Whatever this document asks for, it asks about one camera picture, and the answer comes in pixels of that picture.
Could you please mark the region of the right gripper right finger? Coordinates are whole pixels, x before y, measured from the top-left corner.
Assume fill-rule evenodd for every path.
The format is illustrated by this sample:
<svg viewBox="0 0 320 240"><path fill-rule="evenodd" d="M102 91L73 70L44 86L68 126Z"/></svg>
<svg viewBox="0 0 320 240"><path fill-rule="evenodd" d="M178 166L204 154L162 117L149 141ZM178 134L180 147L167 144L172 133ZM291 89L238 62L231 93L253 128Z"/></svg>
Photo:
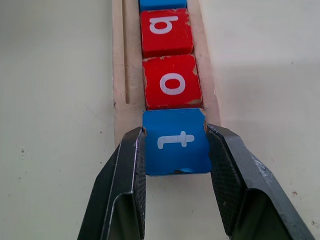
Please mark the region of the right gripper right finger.
<svg viewBox="0 0 320 240"><path fill-rule="evenodd" d="M273 173L231 130L208 124L211 181L230 240L312 240Z"/></svg>

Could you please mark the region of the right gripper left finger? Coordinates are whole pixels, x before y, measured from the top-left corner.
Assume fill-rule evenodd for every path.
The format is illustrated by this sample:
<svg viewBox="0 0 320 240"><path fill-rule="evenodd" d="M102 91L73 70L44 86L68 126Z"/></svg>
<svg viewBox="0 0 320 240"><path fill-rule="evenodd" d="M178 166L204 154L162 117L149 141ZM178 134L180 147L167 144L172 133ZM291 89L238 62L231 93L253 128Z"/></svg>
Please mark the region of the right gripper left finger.
<svg viewBox="0 0 320 240"><path fill-rule="evenodd" d="M145 132L127 132L97 175L79 240L143 240L146 222Z"/></svg>

